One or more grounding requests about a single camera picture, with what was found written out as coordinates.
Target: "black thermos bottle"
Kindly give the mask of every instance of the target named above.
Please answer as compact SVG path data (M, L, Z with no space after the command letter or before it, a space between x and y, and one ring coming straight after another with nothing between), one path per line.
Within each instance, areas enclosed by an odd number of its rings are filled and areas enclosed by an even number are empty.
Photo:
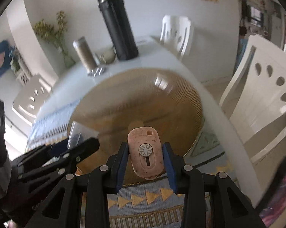
M116 55L119 60L129 60L139 55L133 38L123 0L98 0Z

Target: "floor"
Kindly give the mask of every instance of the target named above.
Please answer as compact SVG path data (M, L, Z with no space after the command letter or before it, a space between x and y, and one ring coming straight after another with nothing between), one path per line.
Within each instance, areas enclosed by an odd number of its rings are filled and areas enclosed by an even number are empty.
M242 90L245 84L245 77L240 81L237 89L235 90L232 99L228 101L224 108L224 113L227 117L230 117L233 113L235 106L241 96ZM214 86L206 87L206 89L211 93L213 98L217 103L219 103L221 96L227 87L228 82L217 84ZM279 132L286 125L286 114L266 126L260 132L255 134L247 143L244 144L244 147L249 155L249 157L254 156L257 152L263 149L269 142L271 142ZM280 161L286 155L286 136L278 144L278 146L273 149L273 151L268 154L261 162L255 165L255 170L257 178L259 180L260 186L263 191L267 189L267 186L271 182L273 175L276 172L276 168L279 165Z

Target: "silver screw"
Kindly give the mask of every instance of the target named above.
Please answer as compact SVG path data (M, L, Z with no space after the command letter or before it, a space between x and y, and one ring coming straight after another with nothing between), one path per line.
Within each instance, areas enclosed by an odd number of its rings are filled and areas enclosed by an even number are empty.
M152 146L144 143L139 147L139 154L143 157L149 157L152 154Z
M65 172L65 168L61 168L57 174L62 175L62 174L64 174L64 172Z
M74 178L74 175L73 175L72 173L69 173L69 174L66 175L65 178L66 178L67 180L71 180L71 179Z
M219 172L218 176L223 179L227 178L227 174L225 172Z
M191 165L189 165L189 164L186 164L186 165L184 165L184 170L186 170L186 171L191 171L192 169L193 169L193 167L191 166Z
M107 165L105 165L105 164L100 166L100 171L106 171L108 169L109 169L109 167Z

